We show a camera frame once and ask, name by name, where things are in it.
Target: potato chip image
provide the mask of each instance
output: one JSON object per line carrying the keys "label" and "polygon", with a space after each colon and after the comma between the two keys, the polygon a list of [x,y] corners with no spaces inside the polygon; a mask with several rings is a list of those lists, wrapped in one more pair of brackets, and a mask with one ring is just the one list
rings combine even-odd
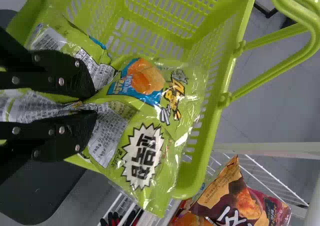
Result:
{"label": "potato chip image", "polygon": [[236,208],[239,210],[241,216],[248,220],[255,220],[261,216],[260,206],[251,198],[247,187],[236,196],[236,199]]}
{"label": "potato chip image", "polygon": [[143,58],[130,66],[128,75],[132,75],[132,87],[140,94],[150,95],[162,90],[165,85],[161,72]]}

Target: green plastic basket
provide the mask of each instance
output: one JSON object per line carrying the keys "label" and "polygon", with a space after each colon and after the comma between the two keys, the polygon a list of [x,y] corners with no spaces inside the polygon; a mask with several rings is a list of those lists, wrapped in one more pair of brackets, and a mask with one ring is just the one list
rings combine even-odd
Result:
{"label": "green plastic basket", "polygon": [[[202,115],[189,136],[173,197],[187,199],[204,181],[223,108],[279,74],[310,58],[320,48],[318,0],[272,0],[298,23],[243,41],[255,0],[52,0],[79,28],[106,44],[112,58],[137,52],[187,61],[209,74]],[[234,93],[228,92],[236,59],[251,50],[310,31],[306,46]],[[68,162],[96,170],[77,155]]]}

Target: plastic packaging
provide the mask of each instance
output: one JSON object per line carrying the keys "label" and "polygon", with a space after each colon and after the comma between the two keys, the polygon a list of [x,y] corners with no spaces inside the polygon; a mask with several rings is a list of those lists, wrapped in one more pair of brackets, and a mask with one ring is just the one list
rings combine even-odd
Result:
{"label": "plastic packaging", "polygon": [[169,224],[169,226],[212,226],[204,217],[199,217],[191,212],[187,212],[176,222]]}
{"label": "plastic packaging", "polygon": [[[26,36],[24,40],[18,40],[19,35],[10,30],[11,24],[16,21],[26,25],[23,29]],[[111,59],[104,45],[68,21],[49,0],[28,0],[11,24],[8,27],[9,33],[26,49],[56,50],[82,60],[96,90],[107,85],[117,73],[117,70],[109,65]]]}
{"label": "plastic packaging", "polygon": [[218,226],[288,226],[291,218],[286,203],[247,187],[238,156],[207,178],[189,210]]}
{"label": "plastic packaging", "polygon": [[201,112],[207,76],[195,65],[138,55],[124,56],[112,66],[121,73],[84,102],[61,104],[32,90],[4,90],[2,120],[30,123],[97,111],[83,155],[141,208],[162,218],[188,134]]}

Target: orange chip bag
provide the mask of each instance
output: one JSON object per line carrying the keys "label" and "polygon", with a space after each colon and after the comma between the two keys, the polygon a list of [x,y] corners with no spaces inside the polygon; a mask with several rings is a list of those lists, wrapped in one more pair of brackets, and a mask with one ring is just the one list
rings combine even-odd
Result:
{"label": "orange chip bag", "polygon": [[247,187],[233,157],[194,197],[190,211],[218,226],[288,226],[291,209],[279,199]]}
{"label": "orange chip bag", "polygon": [[212,226],[204,217],[199,217],[187,212],[183,217],[177,220],[172,226]]}

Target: white wire rack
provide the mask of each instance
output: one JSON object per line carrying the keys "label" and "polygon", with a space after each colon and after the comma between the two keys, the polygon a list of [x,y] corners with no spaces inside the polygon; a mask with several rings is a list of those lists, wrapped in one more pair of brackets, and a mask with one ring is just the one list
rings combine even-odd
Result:
{"label": "white wire rack", "polygon": [[[221,166],[224,166],[234,155],[236,155],[234,152],[226,154],[212,151],[206,171],[208,176],[212,176],[216,170]],[[187,155],[184,155],[182,158],[185,161],[191,160]],[[282,183],[271,172],[266,170],[254,158],[247,154],[238,154],[238,158],[244,181],[248,187],[277,198],[289,205],[308,206],[300,196],[293,192],[287,185]],[[167,226],[180,205],[180,202],[180,200],[172,199],[166,210],[164,218],[157,218],[151,213],[144,212],[137,226]],[[139,207],[132,202],[131,199],[120,193],[116,201],[105,213],[104,218],[108,217],[109,212],[118,212],[119,215],[123,215],[123,219],[119,224],[119,226],[122,226],[133,209],[138,211]]]}
{"label": "white wire rack", "polygon": [[138,205],[136,205],[129,197],[127,197],[123,193],[119,193],[115,201],[111,204],[109,209],[105,212],[103,218],[108,221],[108,214],[117,212],[119,216],[123,216],[119,226],[124,225],[124,223],[127,221],[130,213],[135,210],[136,215],[132,222],[135,221],[136,217],[139,215],[141,208],[139,208]]}

